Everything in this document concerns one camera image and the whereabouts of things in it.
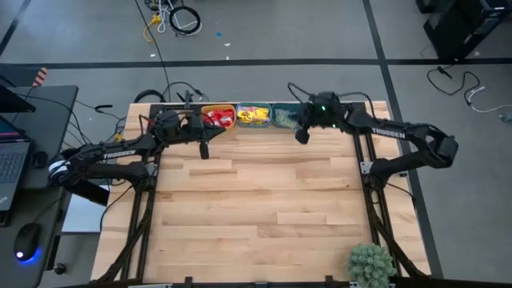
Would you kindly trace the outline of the small green potted plant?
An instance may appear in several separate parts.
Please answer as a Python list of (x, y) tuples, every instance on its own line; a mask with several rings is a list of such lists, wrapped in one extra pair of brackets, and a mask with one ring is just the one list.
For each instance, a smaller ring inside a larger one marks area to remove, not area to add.
[(362, 288), (387, 288), (390, 277), (397, 274), (386, 248), (373, 243), (357, 244), (351, 250), (347, 272)]

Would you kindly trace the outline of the black monitor edge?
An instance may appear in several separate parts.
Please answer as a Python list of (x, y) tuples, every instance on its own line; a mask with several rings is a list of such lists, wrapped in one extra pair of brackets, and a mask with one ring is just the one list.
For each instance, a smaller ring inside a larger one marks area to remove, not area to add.
[(36, 108), (5, 86), (0, 85), (0, 113), (29, 113)]

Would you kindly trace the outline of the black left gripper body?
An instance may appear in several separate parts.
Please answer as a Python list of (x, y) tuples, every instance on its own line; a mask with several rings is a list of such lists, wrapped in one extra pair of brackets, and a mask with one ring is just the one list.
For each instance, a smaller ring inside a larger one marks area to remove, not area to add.
[(202, 115), (193, 110), (164, 110), (154, 116), (152, 133), (160, 142), (205, 142)]

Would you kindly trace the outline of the black desk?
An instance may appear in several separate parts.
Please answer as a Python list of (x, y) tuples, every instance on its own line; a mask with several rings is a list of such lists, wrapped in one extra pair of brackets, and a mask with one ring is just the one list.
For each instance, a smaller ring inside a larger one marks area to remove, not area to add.
[[(33, 113), (12, 114), (6, 118), (26, 132), (33, 140), (32, 153), (43, 151), (49, 158), (59, 153), (70, 110), (78, 94), (76, 86), (19, 87), (20, 94), (35, 106)], [(7, 212), (7, 223), (0, 224), (0, 288), (35, 288), (42, 274), (50, 268), (48, 263), (56, 243), (55, 235), (62, 221), (62, 204), (66, 191), (52, 186), (48, 180), (48, 163), (33, 166), (34, 156), (29, 154), (23, 169), (21, 186)], [(34, 256), (25, 262), (15, 258), (14, 242), (20, 229), (35, 222), (39, 236)]]

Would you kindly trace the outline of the orange black striped block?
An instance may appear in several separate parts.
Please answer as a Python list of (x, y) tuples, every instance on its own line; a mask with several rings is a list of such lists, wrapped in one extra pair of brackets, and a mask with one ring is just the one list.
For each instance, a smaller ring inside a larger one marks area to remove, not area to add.
[(45, 67), (42, 67), (36, 74), (32, 86), (41, 86), (48, 74), (48, 69)]

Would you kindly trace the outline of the dark teal plastic bin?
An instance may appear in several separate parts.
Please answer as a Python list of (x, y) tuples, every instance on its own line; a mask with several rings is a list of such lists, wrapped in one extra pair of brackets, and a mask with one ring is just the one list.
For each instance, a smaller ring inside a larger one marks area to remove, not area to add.
[(275, 120), (274, 112), (276, 111), (276, 109), (292, 110), (292, 111), (296, 112), (296, 115), (298, 115), (302, 111), (302, 106), (297, 103), (284, 103), (284, 102), (278, 102), (278, 103), (275, 103), (272, 105), (272, 118), (271, 118), (272, 123), (274, 124), (274, 126), (276, 126), (278, 128), (285, 128), (282, 126), (278, 126), (277, 123), (274, 121)]

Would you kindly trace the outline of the light teal plastic bin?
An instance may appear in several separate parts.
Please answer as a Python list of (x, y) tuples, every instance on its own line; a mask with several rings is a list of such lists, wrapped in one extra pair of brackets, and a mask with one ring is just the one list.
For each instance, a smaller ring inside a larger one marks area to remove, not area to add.
[[(242, 107), (250, 107), (252, 110), (254, 110), (255, 107), (265, 107), (265, 108), (268, 108), (270, 110), (270, 120), (263, 124), (263, 125), (256, 125), (254, 123), (251, 123), (249, 125), (247, 124), (243, 124), (243, 123), (240, 123), (238, 120), (237, 120), (237, 110), (239, 108), (242, 108)], [(272, 110), (271, 110), (271, 106), (269, 104), (266, 104), (266, 103), (256, 103), (256, 102), (241, 102), (239, 104), (236, 105), (236, 111), (235, 111), (235, 116), (236, 116), (236, 122), (237, 124), (239, 124), (240, 126), (244, 126), (244, 127), (251, 127), (251, 128), (258, 128), (258, 127), (265, 127), (265, 126), (268, 126), (271, 122), (271, 117), (272, 117)]]

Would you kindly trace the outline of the orange plastic bin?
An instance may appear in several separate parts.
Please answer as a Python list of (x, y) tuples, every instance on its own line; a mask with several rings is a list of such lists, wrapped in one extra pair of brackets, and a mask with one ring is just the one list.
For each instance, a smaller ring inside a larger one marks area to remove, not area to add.
[(236, 123), (236, 117), (235, 117), (235, 107), (233, 105), (228, 104), (218, 104), (218, 105), (208, 105), (201, 108), (201, 113), (207, 112), (208, 110), (214, 110), (216, 115), (218, 116), (218, 112), (220, 110), (232, 110), (234, 112), (234, 123), (229, 127), (224, 127), (226, 129), (232, 129), (235, 126)]

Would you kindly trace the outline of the black computer mouse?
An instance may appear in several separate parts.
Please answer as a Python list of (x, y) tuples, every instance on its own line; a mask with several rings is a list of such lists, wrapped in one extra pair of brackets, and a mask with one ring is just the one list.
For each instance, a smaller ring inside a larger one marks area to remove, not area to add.
[(35, 256), (41, 227), (35, 222), (25, 224), (14, 240), (14, 256), (20, 262), (26, 262)]

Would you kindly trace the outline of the grey laptop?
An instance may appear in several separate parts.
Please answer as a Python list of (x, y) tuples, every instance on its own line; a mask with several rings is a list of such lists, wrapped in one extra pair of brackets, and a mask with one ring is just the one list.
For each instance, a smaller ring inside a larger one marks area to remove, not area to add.
[(32, 141), (0, 116), (0, 212), (11, 208), (29, 157)]

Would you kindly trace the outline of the clear green candy pack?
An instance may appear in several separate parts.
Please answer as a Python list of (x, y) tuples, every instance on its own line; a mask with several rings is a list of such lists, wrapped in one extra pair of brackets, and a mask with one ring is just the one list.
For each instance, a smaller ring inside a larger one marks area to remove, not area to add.
[(294, 129), (298, 125), (297, 115), (295, 111), (276, 109), (276, 111), (274, 112), (274, 116), (274, 121), (277, 123), (278, 126)]

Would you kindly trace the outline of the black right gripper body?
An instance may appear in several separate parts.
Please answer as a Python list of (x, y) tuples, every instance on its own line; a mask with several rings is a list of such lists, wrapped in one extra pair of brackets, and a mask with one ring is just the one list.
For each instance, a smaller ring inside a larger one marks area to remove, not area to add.
[(309, 101), (306, 104), (306, 114), (311, 114), (314, 117), (312, 127), (332, 127), (347, 130), (345, 124), (346, 109), (340, 103), (335, 92), (310, 94)]

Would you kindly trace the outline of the small black device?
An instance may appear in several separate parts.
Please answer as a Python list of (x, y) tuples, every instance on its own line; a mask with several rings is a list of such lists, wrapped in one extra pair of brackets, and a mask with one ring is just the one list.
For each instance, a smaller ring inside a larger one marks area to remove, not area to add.
[(48, 163), (48, 154), (45, 151), (36, 151), (31, 155), (30, 166), (34, 169), (45, 168)]

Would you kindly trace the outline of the black aluminium table frame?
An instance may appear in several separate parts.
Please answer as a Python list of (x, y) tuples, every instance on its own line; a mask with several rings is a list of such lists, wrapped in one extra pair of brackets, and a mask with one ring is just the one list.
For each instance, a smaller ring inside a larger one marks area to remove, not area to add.
[(99, 279), (145, 211), (152, 215), (122, 272), (101, 288), (358, 288), (350, 251), (382, 243), (379, 217), (423, 272), (430, 268), (407, 181), (372, 191), (359, 165), (398, 156), (397, 143), (313, 129), (237, 127), (210, 143), (172, 146), (154, 199), (113, 188), (94, 261)]

